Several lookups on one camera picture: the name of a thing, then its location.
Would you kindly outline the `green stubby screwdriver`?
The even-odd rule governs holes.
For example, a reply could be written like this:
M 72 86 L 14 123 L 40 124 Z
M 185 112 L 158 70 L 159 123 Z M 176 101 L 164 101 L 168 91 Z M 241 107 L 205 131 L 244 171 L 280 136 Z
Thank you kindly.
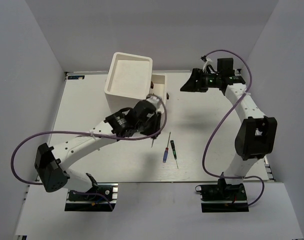
M 152 139 L 151 148 L 154 146 L 154 142 L 157 138 L 158 138 L 158 135 L 155 135 L 151 138 Z

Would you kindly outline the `white drawer cabinet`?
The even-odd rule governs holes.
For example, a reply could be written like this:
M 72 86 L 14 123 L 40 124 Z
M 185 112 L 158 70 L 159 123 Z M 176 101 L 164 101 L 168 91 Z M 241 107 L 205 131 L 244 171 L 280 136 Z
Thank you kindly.
M 135 54 L 114 53 L 104 93 L 112 113 L 133 108 L 150 92 L 153 60 Z

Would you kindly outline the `blue red handled screwdriver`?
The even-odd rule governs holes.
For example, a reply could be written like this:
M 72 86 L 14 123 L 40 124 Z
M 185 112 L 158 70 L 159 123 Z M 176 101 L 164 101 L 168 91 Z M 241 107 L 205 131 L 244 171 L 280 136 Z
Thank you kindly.
M 162 162 L 166 163 L 168 158 L 168 152 L 169 152 L 169 144 L 170 144 L 170 138 L 171 138 L 171 132 L 168 135 L 167 144 L 163 153 Z

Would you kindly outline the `white drawer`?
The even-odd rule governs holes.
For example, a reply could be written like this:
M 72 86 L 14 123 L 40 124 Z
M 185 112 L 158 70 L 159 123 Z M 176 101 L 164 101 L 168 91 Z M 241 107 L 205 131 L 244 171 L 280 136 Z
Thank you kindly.
M 168 99 L 168 76 L 166 74 L 152 74 L 151 83 L 153 88 L 150 88 L 149 93 L 161 97 L 165 104 Z

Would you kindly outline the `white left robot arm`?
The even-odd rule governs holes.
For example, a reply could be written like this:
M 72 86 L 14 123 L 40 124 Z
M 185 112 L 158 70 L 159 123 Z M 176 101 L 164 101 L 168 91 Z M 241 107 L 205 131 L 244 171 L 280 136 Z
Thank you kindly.
M 86 199 L 97 196 L 98 187 L 89 173 L 78 173 L 70 167 L 78 160 L 116 143 L 121 139 L 130 140 L 136 133 L 150 136 L 154 128 L 162 101 L 156 96 L 140 100 L 134 107 L 123 108 L 106 117 L 89 132 L 54 146 L 47 143 L 37 148 L 34 167 L 41 183 L 48 193 L 61 188 L 80 192 Z

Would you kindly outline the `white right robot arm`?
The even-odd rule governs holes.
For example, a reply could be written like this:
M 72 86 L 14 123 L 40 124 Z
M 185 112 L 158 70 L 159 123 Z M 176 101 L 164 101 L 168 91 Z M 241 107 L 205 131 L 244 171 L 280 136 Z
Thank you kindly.
M 209 58 L 203 57 L 202 60 L 205 61 L 203 68 L 193 68 L 180 91 L 205 93 L 210 88 L 219 89 L 240 119 L 240 129 L 234 141 L 235 156 L 220 175 L 225 182 L 217 187 L 218 195 L 228 200 L 235 195 L 235 186 L 248 177 L 252 166 L 272 152 L 278 123 L 258 108 L 243 77 L 235 74 L 232 58 L 219 58 L 216 70 L 210 65 Z

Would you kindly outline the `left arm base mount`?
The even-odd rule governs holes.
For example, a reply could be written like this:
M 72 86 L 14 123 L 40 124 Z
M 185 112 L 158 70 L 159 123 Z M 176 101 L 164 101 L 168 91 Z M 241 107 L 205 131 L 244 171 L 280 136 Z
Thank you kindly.
M 97 187 L 82 194 L 69 190 L 64 210 L 66 212 L 112 212 L 117 203 L 118 186 L 117 183 L 98 183 Z

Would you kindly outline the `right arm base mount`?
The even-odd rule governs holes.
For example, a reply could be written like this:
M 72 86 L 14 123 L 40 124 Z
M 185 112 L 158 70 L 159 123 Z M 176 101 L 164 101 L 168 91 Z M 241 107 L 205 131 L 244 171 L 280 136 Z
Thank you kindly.
M 195 191 L 201 196 L 203 213 L 249 212 L 248 198 L 244 185 L 232 185 L 232 189 L 219 184 L 197 185 Z

